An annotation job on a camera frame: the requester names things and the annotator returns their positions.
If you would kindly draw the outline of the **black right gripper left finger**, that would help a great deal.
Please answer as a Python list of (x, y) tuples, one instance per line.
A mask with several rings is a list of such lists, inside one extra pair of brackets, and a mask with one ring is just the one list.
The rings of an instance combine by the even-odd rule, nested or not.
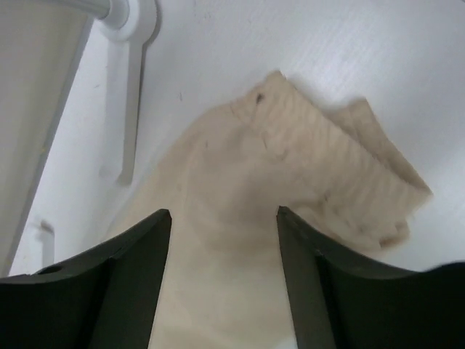
[(147, 348), (171, 232), (160, 209), (30, 275), (1, 279), (2, 348)]

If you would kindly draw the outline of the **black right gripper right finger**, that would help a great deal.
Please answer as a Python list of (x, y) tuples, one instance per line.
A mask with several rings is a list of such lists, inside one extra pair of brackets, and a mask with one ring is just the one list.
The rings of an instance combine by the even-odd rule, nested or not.
[(277, 213), (299, 348), (462, 348), (464, 264), (415, 272), (359, 254)]

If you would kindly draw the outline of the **beige trousers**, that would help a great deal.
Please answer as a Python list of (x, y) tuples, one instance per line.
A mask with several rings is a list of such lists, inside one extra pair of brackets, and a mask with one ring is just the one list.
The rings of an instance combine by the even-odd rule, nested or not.
[(295, 335), (278, 208), (369, 252), (403, 242), (431, 196), (367, 100), (324, 113), (275, 71), (196, 119), (108, 234), (171, 213), (151, 348), (284, 348)]

